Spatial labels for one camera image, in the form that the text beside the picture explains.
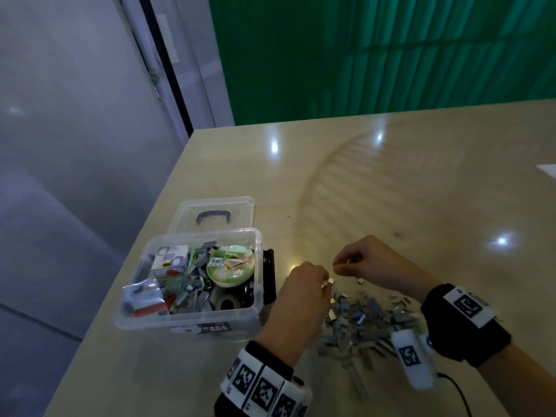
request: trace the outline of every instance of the green backdrop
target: green backdrop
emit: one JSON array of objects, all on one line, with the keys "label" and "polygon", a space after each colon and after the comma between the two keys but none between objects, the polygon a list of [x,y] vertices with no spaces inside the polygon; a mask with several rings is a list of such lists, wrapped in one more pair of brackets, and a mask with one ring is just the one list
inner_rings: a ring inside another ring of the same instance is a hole
[{"label": "green backdrop", "polygon": [[556,0],[210,0],[236,125],[556,97]]}]

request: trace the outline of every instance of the wristband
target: wristband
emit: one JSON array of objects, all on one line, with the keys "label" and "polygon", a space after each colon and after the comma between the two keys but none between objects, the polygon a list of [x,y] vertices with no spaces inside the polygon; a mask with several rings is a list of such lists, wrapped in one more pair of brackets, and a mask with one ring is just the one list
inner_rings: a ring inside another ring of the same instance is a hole
[{"label": "wristband", "polygon": [[443,284],[433,288],[421,312],[434,349],[449,359],[478,367],[511,342],[511,335],[496,322],[493,309],[461,287]]},{"label": "wristband", "polygon": [[251,341],[241,350],[220,385],[217,417],[303,417],[312,395],[293,369],[264,347]]}]

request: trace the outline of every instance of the clear plastic lid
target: clear plastic lid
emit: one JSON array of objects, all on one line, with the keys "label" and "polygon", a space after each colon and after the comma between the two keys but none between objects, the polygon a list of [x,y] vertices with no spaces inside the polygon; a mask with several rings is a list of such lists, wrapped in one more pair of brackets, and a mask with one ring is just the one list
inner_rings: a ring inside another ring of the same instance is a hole
[{"label": "clear plastic lid", "polygon": [[186,200],[178,206],[167,234],[250,228],[254,214],[255,200],[250,196]]}]

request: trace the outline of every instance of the left hand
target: left hand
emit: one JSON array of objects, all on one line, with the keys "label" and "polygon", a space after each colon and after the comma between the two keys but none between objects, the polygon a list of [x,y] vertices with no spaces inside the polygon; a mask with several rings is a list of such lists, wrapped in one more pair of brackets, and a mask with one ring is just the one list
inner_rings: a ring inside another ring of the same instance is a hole
[{"label": "left hand", "polygon": [[293,367],[330,310],[332,286],[322,287],[327,280],[320,265],[304,262],[294,268],[255,341]]}]

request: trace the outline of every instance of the beige table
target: beige table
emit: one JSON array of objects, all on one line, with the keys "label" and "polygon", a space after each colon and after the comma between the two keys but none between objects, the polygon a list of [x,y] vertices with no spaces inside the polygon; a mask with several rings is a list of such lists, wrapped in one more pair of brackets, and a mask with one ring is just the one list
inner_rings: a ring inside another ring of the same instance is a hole
[{"label": "beige table", "polygon": [[[196,131],[45,415],[210,415],[242,343],[113,325],[143,245],[195,198],[255,198],[278,287],[304,260],[331,270],[345,243],[373,233],[494,303],[516,343],[555,373],[556,180],[535,167],[556,163],[555,129],[556,102],[546,100]],[[297,371],[315,391],[310,415],[464,415],[449,382],[417,392],[395,359],[374,362],[364,372],[371,401],[362,405],[339,363],[306,352]],[[438,364],[475,416],[506,415],[473,369]]]}]

